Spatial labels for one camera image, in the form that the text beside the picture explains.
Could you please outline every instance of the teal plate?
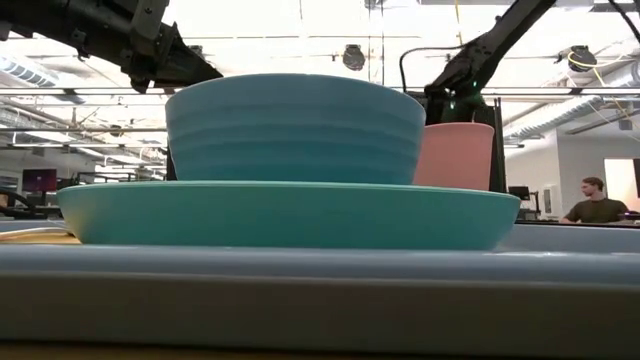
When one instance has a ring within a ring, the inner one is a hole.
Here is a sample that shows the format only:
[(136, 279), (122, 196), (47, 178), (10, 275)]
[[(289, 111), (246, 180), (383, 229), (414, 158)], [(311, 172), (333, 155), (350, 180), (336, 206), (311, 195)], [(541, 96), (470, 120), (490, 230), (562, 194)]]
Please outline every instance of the teal plate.
[(171, 181), (58, 193), (84, 244), (489, 250), (520, 200), (402, 185)]

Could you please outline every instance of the pink cup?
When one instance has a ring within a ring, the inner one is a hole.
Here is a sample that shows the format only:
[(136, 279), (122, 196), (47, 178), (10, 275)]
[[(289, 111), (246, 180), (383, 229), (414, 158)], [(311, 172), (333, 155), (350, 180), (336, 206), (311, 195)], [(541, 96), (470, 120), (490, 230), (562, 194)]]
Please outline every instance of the pink cup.
[(425, 127), (414, 185), (488, 191), (493, 134), (477, 123)]

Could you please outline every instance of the black t-shirt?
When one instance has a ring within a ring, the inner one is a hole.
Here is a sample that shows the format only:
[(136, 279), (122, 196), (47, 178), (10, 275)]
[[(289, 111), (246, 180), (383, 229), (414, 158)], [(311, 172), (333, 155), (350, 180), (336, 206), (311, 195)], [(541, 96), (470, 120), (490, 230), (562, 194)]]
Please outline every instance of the black t-shirt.
[(604, 224), (620, 221), (618, 215), (629, 211), (627, 206), (618, 200), (602, 199), (599, 201), (585, 200), (577, 203), (565, 216), (569, 221), (586, 224)]

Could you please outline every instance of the man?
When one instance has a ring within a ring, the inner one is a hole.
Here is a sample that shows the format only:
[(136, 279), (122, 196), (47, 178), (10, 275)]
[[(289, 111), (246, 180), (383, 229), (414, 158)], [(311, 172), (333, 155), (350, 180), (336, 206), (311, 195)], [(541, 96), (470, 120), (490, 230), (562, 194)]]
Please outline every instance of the man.
[(571, 224), (581, 222), (585, 224), (605, 224), (620, 221), (618, 215), (629, 211), (627, 206), (618, 200), (611, 200), (604, 196), (604, 183), (597, 177), (582, 180), (580, 190), (588, 200), (577, 203), (565, 216), (561, 223)]

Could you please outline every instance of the stacked dishes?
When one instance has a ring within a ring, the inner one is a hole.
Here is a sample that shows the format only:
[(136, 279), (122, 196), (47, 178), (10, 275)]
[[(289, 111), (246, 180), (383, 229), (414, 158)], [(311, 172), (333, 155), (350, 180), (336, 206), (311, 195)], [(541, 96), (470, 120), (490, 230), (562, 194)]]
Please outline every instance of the stacked dishes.
[(346, 78), (272, 74), (201, 83), (166, 105), (180, 181), (65, 189), (83, 243), (492, 248), (517, 199), (411, 186), (425, 113)]

